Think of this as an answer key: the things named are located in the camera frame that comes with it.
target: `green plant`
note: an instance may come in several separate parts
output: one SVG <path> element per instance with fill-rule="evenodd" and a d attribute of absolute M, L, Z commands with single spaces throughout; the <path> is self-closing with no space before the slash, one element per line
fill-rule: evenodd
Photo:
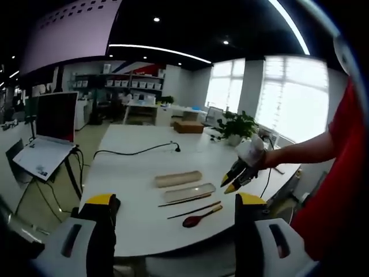
<path fill-rule="evenodd" d="M 233 134 L 238 134 L 240 137 L 249 138 L 257 131 L 257 124 L 253 117 L 247 115 L 244 111 L 242 114 L 234 114 L 229 111 L 224 113 L 226 122 L 223 123 L 222 119 L 218 119 L 219 127 L 212 129 L 217 130 L 221 136 L 218 139 L 227 139 Z"/>

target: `chopstick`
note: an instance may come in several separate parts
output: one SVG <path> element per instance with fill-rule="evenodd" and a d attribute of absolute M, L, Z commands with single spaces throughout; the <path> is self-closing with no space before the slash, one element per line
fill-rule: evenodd
<path fill-rule="evenodd" d="M 221 202 L 221 201 L 217 201 L 217 202 L 214 202 L 213 204 L 207 205 L 207 206 L 205 206 L 205 207 L 202 207 L 202 208 L 199 208 L 199 209 L 194 209 L 193 211 L 185 212 L 184 214 L 171 216 L 170 218 L 167 218 L 167 219 L 177 218 L 177 217 L 182 216 L 182 215 L 189 215 L 189 214 L 192 214 L 193 212 L 202 211 L 203 209 L 207 209 L 207 208 L 210 208 L 210 207 L 216 206 L 216 205 L 220 204 L 220 202 Z"/>
<path fill-rule="evenodd" d="M 166 206 L 171 206 L 171 205 L 175 205 L 175 204 L 181 204 L 181 203 L 191 202 L 191 201 L 194 201 L 194 200 L 207 198 L 207 197 L 209 197 L 211 195 L 212 195 L 211 193 L 205 193 L 205 194 L 200 195 L 200 196 L 196 196 L 196 197 L 193 197 L 193 198 L 189 198 L 189 199 L 177 201 L 177 202 L 174 202 L 174 203 L 159 205 L 158 207 L 166 207 Z"/>

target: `laptop screen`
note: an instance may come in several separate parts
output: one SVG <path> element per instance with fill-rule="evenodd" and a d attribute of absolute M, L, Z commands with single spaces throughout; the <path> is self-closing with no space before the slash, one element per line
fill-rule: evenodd
<path fill-rule="evenodd" d="M 74 141 L 76 92 L 39 96 L 36 134 L 58 140 Z"/>

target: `window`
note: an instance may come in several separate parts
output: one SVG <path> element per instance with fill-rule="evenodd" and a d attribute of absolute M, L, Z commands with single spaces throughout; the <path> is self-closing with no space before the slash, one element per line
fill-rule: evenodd
<path fill-rule="evenodd" d="M 302 57 L 266 57 L 256 121 L 296 143 L 325 131 L 327 66 Z"/>
<path fill-rule="evenodd" d="M 214 64 L 210 76 L 206 107 L 237 113 L 244 73 L 244 59 Z"/>

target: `power cord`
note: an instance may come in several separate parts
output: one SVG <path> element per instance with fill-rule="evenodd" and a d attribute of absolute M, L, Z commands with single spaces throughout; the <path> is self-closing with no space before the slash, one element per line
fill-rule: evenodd
<path fill-rule="evenodd" d="M 158 147 L 162 147 L 162 146 L 166 146 L 166 145 L 172 145 L 172 144 L 176 144 L 176 145 L 177 145 L 177 148 L 175 149 L 175 152 L 180 152 L 179 144 L 178 144 L 178 143 L 175 143 L 175 142 L 173 142 L 173 141 L 171 141 L 170 143 L 160 144 L 160 145 L 157 145 L 157 146 L 154 146 L 154 147 L 151 147 L 151 148 L 148 148 L 148 149 L 142 150 L 142 151 L 138 151 L 138 152 L 135 152 L 135 153 L 120 153 L 120 152 L 115 152 L 115 151 L 110 151 L 110 150 L 98 150 L 98 151 L 96 151 L 96 152 L 95 152 L 95 154 L 93 155 L 93 159 L 95 158 L 95 156 L 96 156 L 98 153 L 102 153 L 102 152 L 105 152 L 105 153 L 112 153 L 112 154 L 117 154 L 117 155 L 123 155 L 123 156 L 133 156 L 133 155 L 137 155 L 137 154 L 140 154 L 140 153 L 143 153 L 143 152 L 146 152 L 146 151 L 149 151 L 149 150 L 152 150 L 152 149 L 158 148 Z"/>
<path fill-rule="evenodd" d="M 77 154 L 78 154 L 78 152 L 81 153 L 81 161 L 82 162 L 80 163 L 80 188 L 81 188 L 81 192 L 83 192 L 82 179 L 83 179 L 83 168 L 85 166 L 85 158 L 83 156 L 82 150 L 77 148 L 76 151 L 77 151 Z"/>
<path fill-rule="evenodd" d="M 48 207 L 49 207 L 50 211 L 55 215 L 55 217 L 58 219 L 58 221 L 59 221 L 60 223 L 62 223 L 61 219 L 56 215 L 56 213 L 54 212 L 54 210 L 51 208 L 51 206 L 50 206 L 49 202 L 46 200 L 46 197 L 45 197 L 45 195 L 43 194 L 43 192 L 42 192 L 42 190 L 41 190 L 41 188 L 40 188 L 40 186 L 39 186 L 39 183 L 37 182 L 37 180 L 36 180 L 36 179 L 35 179 L 35 181 L 36 181 L 37 188 L 39 189 L 39 191 L 40 191 L 40 193 L 41 193 L 41 195 L 42 195 L 42 198 L 44 198 L 44 200 L 45 200 L 46 204 L 48 205 Z"/>
<path fill-rule="evenodd" d="M 80 156 L 78 154 L 78 152 L 81 153 L 81 156 L 82 156 L 82 162 L 81 162 L 81 159 L 80 159 Z M 74 156 L 76 157 L 76 159 L 78 160 L 78 166 L 80 168 L 80 190 L 81 192 L 83 192 L 83 187 L 82 187 L 82 178 L 83 178 L 83 168 L 84 168 L 84 164 L 83 164 L 83 161 L 84 161 L 84 157 L 83 157 L 83 153 L 81 150 L 78 149 L 78 152 L 74 153 Z"/>
<path fill-rule="evenodd" d="M 270 142 L 270 145 L 272 146 L 272 149 L 274 150 L 274 145 L 273 145 L 272 140 L 270 139 L 270 137 L 268 137 L 268 140 L 269 140 L 269 142 Z M 270 168 L 270 169 L 269 169 L 268 180 L 266 181 L 266 186 L 265 186 L 265 188 L 264 188 L 263 192 L 261 193 L 260 198 L 263 198 L 263 195 L 264 195 L 264 193 L 265 193 L 265 190 L 266 190 L 266 188 L 268 187 L 269 179 L 270 179 L 270 172 L 272 172 L 272 168 Z"/>
<path fill-rule="evenodd" d="M 45 184 L 46 184 L 46 185 L 48 185 L 48 186 L 49 186 L 49 188 L 51 189 L 52 195 L 54 196 L 55 202 L 56 202 L 56 203 L 57 203 L 57 205 L 58 205 L 59 211 L 61 211 L 61 212 L 66 212 L 66 213 L 68 213 L 68 214 L 71 214 L 71 212 L 70 212 L 70 211 L 66 211 L 66 210 L 62 209 L 62 207 L 60 206 L 60 203 L 59 203 L 59 201 L 58 201 L 58 199 L 57 199 L 57 197 L 56 197 L 56 195 L 55 195 L 54 188 L 53 188 L 53 187 L 52 187 L 48 182 L 46 182 Z"/>

